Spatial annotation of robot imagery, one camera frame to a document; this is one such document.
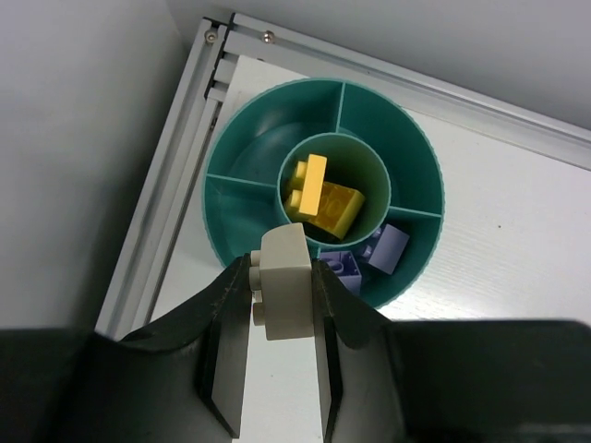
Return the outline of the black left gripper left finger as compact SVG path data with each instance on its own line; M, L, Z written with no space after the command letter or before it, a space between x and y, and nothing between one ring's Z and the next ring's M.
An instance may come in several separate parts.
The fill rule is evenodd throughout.
M1 333L5 442L229 442L241 429L249 257L150 324Z

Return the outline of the white lego brick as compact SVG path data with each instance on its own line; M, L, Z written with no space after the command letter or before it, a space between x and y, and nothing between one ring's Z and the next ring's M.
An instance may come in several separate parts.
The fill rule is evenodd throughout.
M269 341L314 335L311 259L303 225L290 223L261 237L250 252L252 318Z

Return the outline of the small yellow lego plate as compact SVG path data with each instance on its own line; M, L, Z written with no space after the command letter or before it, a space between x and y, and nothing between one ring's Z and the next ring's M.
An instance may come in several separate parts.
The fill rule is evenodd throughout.
M306 161L296 163L283 203L291 221L307 220L318 214L327 161L324 156L309 154Z

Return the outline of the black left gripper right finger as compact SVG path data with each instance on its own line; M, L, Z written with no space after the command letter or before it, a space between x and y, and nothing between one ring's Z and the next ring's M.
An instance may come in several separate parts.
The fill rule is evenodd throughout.
M590 328L572 320L390 320L311 271L327 442L586 442Z

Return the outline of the long yellow lego plate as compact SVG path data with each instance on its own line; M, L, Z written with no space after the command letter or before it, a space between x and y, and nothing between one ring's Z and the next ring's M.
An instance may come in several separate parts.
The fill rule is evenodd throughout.
M338 240L344 240L364 202L365 197L358 190L325 181L318 213L308 222Z

